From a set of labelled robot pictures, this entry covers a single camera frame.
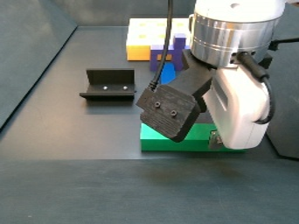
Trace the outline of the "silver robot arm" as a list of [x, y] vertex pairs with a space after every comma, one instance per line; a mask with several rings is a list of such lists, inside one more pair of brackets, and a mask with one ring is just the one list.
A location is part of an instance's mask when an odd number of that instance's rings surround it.
[[233, 150], [259, 145], [276, 103], [267, 55], [285, 0], [196, 0], [191, 54], [215, 67], [203, 99], [217, 136]]

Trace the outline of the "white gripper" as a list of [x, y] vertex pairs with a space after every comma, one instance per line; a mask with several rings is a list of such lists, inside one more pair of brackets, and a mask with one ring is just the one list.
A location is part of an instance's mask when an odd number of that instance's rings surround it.
[[267, 131], [256, 121], [268, 113], [267, 87], [243, 67], [220, 68], [203, 96], [224, 146], [232, 150], [259, 145]]

